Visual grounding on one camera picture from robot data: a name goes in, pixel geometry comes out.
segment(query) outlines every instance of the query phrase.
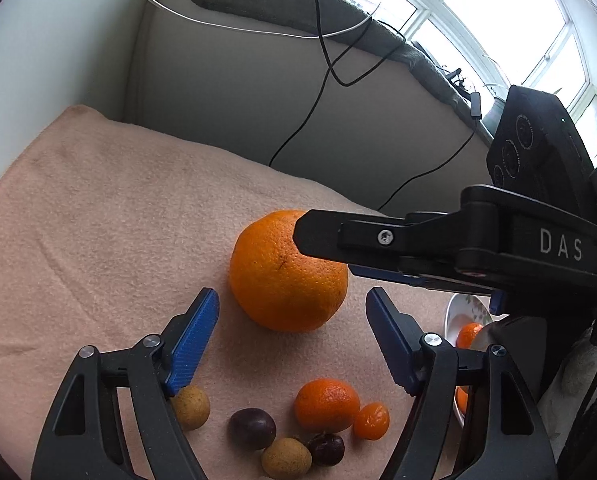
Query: dark purple grape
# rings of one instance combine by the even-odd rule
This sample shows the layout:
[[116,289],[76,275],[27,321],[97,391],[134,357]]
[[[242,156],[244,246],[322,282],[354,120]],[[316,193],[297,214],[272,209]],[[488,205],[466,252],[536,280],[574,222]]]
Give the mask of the dark purple grape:
[[307,444],[312,453],[312,462],[317,465],[333,466],[343,460],[345,443],[335,434],[317,435]]
[[274,419],[259,408],[237,411],[227,425],[230,437],[245,449],[265,449],[276,438]]

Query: cable connector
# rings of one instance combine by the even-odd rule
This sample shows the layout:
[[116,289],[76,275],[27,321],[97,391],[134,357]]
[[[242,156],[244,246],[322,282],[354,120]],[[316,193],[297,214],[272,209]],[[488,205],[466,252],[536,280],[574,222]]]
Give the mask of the cable connector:
[[481,94],[479,92],[472,92],[469,95],[469,102],[471,104],[471,115],[475,120],[483,118],[481,114]]

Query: gray mat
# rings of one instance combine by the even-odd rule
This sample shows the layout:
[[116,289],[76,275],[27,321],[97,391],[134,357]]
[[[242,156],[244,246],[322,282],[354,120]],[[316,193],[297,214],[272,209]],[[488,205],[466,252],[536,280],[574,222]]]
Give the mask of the gray mat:
[[[192,0],[205,9],[253,18],[283,27],[317,34],[314,0]],[[319,0],[323,33],[353,27],[366,16],[346,0]],[[332,39],[338,43],[351,44],[365,28],[364,25]],[[394,49],[402,39],[382,23],[372,22],[365,36],[355,45],[370,54],[383,57]],[[470,128],[474,122],[468,103],[454,90],[434,64],[411,44],[405,43],[389,59],[405,64],[416,80],[438,101],[449,105],[454,113]],[[479,123],[478,133],[490,145],[491,135]]]

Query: camera lens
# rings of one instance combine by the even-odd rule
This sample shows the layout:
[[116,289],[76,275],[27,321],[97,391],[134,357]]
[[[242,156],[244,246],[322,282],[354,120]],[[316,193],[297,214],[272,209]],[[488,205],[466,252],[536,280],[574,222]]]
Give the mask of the camera lens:
[[516,146],[510,139],[507,139],[503,145],[503,165],[507,174],[512,178],[519,174],[521,166],[519,152],[516,151]]
[[534,142],[534,131],[532,130],[530,120],[524,115],[519,115],[516,118],[516,135],[519,138],[519,143],[522,147],[526,150],[529,150],[532,147],[532,143]]
[[501,166],[496,164],[495,171],[494,171],[494,181],[496,187],[503,187],[505,185],[505,176],[503,175],[503,170]]

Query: small orange fruit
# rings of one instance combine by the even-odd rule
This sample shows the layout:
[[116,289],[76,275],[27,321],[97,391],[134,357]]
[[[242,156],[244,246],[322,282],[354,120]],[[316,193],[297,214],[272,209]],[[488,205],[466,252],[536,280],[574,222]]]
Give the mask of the small orange fruit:
[[465,413],[467,412],[467,392],[459,386],[457,388],[456,396],[457,406],[461,410],[463,416],[465,416]]
[[483,325],[480,323],[468,323],[466,326],[461,328],[459,335],[457,336],[457,348],[469,348],[472,345],[472,341],[481,331]]
[[305,384],[294,400],[294,414],[311,433],[338,433],[354,423],[361,401],[345,381],[317,379]]
[[389,412],[382,402],[372,402],[357,413],[354,434],[365,440],[378,440],[389,428]]
[[276,211],[239,235],[229,263],[238,304],[258,324],[309,332],[330,319],[347,294],[345,264],[304,256],[292,236],[304,211]]

